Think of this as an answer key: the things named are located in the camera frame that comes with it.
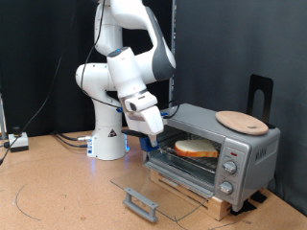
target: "wooden table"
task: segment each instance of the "wooden table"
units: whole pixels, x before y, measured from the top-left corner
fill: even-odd
[[[197,210],[179,222],[157,213],[158,222],[150,223],[123,204],[125,192],[110,182],[142,165],[137,138],[129,138],[130,153],[115,161],[88,158],[85,149],[67,147],[53,136],[29,142],[29,151],[9,153],[0,167],[1,230],[307,229],[306,217],[268,190],[263,204],[254,202],[256,210],[237,217],[216,221]]]

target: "metal bracket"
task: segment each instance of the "metal bracket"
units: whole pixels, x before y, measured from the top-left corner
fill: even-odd
[[[127,189],[125,189],[125,191],[127,192],[127,196],[126,196],[126,199],[124,199],[124,203],[130,209],[132,209],[132,211],[134,211],[135,213],[137,213],[141,217],[149,220],[150,222],[156,222],[157,221],[157,217],[155,216],[155,209],[159,206],[157,203],[149,200],[148,198],[144,197],[143,195],[140,195],[139,193],[137,193],[132,188],[127,188]],[[132,197],[135,197],[138,200],[140,200],[141,202],[143,202],[144,204],[148,205],[150,207],[150,212],[148,213],[145,210],[143,210],[142,208],[140,208],[139,206],[137,206],[136,204],[134,204],[132,202]]]

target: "black wall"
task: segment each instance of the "black wall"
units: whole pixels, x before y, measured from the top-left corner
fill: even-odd
[[[169,45],[172,29],[172,0],[144,0],[152,8]],[[2,1],[0,7],[0,75],[7,129],[25,126],[44,102],[74,9],[76,16],[67,49],[59,67],[51,97],[27,128],[29,136],[94,128],[94,107],[75,81],[75,72],[83,64],[94,42],[94,18],[97,3],[89,0]],[[145,31],[124,31],[124,45],[136,54],[152,48]],[[106,62],[93,52],[89,62]],[[148,86],[159,105],[168,101],[168,82]]]
[[[302,0],[177,0],[175,77],[181,103],[241,112],[250,75],[273,79],[270,123],[281,139],[270,189],[305,215],[306,9]]]

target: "round wooden board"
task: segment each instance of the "round wooden board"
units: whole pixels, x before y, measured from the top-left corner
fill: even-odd
[[[233,111],[221,111],[216,115],[224,126],[249,135],[263,135],[269,130],[268,126],[247,114]]]

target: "wooden base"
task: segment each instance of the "wooden base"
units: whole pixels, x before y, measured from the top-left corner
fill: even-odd
[[[230,212],[230,203],[222,201],[214,196],[204,202],[204,196],[194,193],[189,188],[171,181],[157,171],[151,170],[151,181],[196,207],[201,205],[199,209],[216,220],[223,219]]]

